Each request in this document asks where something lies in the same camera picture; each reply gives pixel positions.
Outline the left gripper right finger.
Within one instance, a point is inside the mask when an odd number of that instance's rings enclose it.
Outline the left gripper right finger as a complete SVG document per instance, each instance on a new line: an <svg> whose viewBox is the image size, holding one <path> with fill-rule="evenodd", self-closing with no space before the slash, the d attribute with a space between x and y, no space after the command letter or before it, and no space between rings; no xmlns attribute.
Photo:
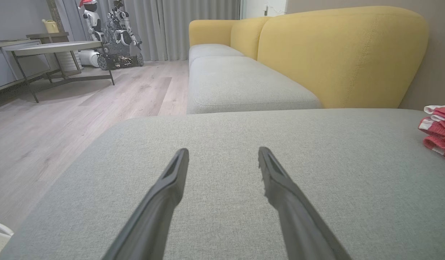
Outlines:
<svg viewBox="0 0 445 260"><path fill-rule="evenodd" d="M258 150L264 194L278 211L290 260L349 260L339 242L305 194L267 147Z"/></svg>

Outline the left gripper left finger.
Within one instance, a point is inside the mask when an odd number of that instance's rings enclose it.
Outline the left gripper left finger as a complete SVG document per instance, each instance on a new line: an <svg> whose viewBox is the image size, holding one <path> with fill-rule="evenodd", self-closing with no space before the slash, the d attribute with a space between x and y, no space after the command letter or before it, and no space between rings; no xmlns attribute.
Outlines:
<svg viewBox="0 0 445 260"><path fill-rule="evenodd" d="M104 260L161 260L175 208L183 198L189 150L181 148L131 214Z"/></svg>

